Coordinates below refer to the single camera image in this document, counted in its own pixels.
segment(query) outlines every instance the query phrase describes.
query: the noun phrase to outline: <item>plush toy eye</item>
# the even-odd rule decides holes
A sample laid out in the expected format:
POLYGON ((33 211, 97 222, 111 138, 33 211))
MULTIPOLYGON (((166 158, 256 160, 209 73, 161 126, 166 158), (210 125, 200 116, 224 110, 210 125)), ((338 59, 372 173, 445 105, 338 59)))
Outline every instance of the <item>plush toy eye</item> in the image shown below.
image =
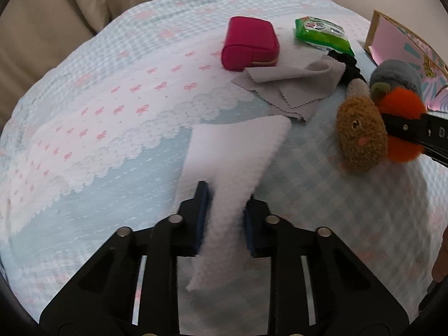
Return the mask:
POLYGON ((352 128, 353 129, 357 129, 361 126, 361 123, 359 122, 359 120, 353 120, 352 122, 352 128))

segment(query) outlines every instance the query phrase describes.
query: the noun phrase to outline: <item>silver rivet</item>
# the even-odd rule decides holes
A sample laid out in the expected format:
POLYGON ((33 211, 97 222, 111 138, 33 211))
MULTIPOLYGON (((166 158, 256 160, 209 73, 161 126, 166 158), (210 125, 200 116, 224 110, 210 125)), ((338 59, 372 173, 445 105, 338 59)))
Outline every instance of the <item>silver rivet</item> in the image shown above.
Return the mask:
POLYGON ((116 234, 120 237, 125 237, 127 235, 129 235, 132 232, 131 228, 128 228, 127 226, 123 226, 122 228, 119 228, 116 231, 116 234))
POLYGON ((171 223, 181 223, 184 218, 179 214, 172 214, 168 217, 168 221, 171 223))
POLYGON ((329 228, 319 228, 317 234, 322 237, 329 237, 331 236, 332 231, 329 228))
POLYGON ((266 217, 266 222, 271 225, 276 225, 280 222, 280 219, 278 216, 275 216, 274 214, 270 214, 266 217))

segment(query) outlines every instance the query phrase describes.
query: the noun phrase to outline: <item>checkered fabric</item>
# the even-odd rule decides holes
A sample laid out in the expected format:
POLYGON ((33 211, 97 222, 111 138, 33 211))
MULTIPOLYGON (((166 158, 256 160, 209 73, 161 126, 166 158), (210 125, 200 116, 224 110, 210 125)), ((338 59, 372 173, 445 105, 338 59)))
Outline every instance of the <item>checkered fabric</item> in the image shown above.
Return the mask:
MULTIPOLYGON (((330 0, 155 0, 130 9, 97 37, 48 72, 20 100, 0 140, 0 179, 10 158, 26 150, 36 128, 87 88, 94 87, 161 47, 199 32, 225 29, 234 15, 274 19, 297 14, 342 25, 369 77, 374 65, 362 53, 369 22, 330 0)), ((385 162, 365 176, 346 173, 334 135, 344 92, 319 105, 309 124, 293 128, 255 197, 296 226, 328 226, 364 261, 411 319, 429 285, 430 269, 447 224, 447 172, 428 158, 407 165, 385 162)), ((221 108, 212 123, 266 115, 261 99, 221 108)), ((191 131, 144 150, 37 214, 0 248, 13 291, 35 318, 67 280, 120 226, 141 229, 167 214, 191 131)), ((264 334, 269 264, 252 260, 241 279, 214 291, 188 293, 189 259, 179 261, 179 314, 183 334, 264 334)))

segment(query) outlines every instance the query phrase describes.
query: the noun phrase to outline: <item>gray cloth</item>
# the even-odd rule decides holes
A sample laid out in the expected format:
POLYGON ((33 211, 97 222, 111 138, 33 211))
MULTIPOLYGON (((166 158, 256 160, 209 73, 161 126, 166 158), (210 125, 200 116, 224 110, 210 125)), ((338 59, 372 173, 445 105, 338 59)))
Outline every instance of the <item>gray cloth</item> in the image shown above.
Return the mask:
POLYGON ((308 121, 319 100, 330 96, 338 85, 346 65, 328 56, 306 68, 246 68, 232 82, 248 91, 256 91, 274 106, 270 113, 308 121))
POLYGON ((381 63, 370 77, 370 88, 375 83, 387 83, 391 90, 403 87, 423 98, 422 81, 417 70, 406 62, 389 59, 381 63))

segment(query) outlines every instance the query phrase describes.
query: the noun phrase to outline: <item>gray plush toy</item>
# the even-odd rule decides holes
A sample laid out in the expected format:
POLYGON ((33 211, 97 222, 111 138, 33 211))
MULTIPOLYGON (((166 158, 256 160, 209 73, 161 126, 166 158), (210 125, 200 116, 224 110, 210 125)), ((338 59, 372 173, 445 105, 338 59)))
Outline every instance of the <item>gray plush toy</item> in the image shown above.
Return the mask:
POLYGON ((397 87, 406 88, 423 98, 422 81, 416 69, 400 60, 386 60, 370 77, 370 97, 376 104, 397 87))

